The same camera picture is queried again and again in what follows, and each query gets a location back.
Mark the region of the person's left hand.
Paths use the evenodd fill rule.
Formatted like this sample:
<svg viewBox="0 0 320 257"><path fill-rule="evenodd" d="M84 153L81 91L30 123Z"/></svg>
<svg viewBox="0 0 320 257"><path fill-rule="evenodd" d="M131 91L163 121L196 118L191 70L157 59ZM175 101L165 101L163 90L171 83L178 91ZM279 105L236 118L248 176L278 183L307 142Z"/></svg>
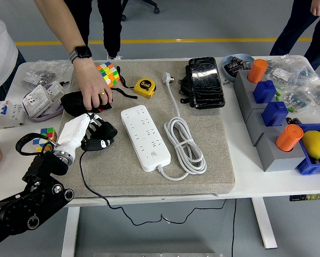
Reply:
<svg viewBox="0 0 320 257"><path fill-rule="evenodd" d="M73 66L78 87L82 92L83 104L87 110L97 108L101 104L112 103L112 90L91 57L76 58Z"/></svg>

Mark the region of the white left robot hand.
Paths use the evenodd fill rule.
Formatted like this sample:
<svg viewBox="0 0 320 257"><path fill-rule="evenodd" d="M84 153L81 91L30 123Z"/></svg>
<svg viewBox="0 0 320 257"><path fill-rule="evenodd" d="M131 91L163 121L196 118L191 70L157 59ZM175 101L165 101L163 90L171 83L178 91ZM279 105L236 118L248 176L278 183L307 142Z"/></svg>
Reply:
<svg viewBox="0 0 320 257"><path fill-rule="evenodd" d="M117 135L116 128L98 114L87 113L67 122L60 134L55 155L67 164L75 159L77 148L92 152L107 148Z"/></svg>

